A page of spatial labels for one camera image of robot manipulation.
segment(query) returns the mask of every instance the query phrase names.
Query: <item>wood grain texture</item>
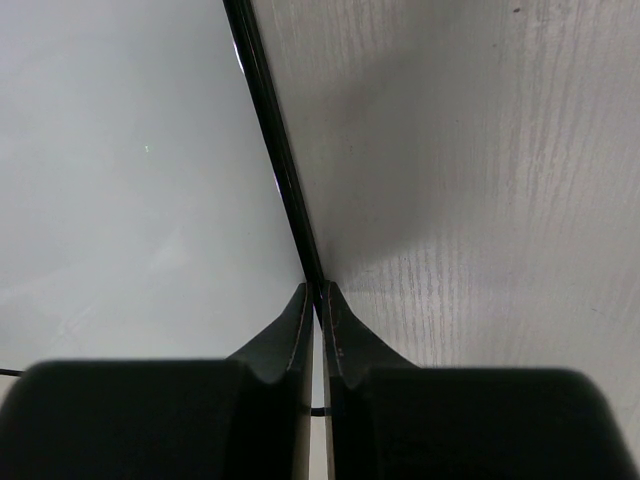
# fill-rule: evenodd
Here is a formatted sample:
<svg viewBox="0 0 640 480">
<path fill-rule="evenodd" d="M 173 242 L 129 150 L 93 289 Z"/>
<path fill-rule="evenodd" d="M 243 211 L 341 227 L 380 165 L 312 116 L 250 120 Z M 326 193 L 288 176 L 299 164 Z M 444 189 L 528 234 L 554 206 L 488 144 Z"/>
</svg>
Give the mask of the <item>wood grain texture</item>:
<svg viewBox="0 0 640 480">
<path fill-rule="evenodd" d="M 640 458 L 640 4 L 255 2 L 327 275 L 422 365 L 557 365 Z"/>
</svg>

